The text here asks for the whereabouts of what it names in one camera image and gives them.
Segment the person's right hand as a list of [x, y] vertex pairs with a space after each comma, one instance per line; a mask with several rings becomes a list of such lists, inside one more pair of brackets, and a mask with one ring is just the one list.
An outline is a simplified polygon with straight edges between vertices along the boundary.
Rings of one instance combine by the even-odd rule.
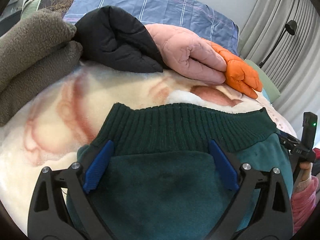
[[299, 166], [302, 171], [300, 182], [308, 180], [308, 178], [311, 176], [313, 163], [305, 161], [305, 162], [300, 163]]

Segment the pink right sleeve forearm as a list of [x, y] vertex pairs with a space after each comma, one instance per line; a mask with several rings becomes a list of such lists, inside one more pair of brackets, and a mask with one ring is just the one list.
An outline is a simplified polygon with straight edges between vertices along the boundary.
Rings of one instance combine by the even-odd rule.
[[308, 180], [298, 183], [291, 197], [291, 207], [293, 214], [293, 233], [306, 223], [315, 209], [319, 197], [319, 176], [311, 175]]

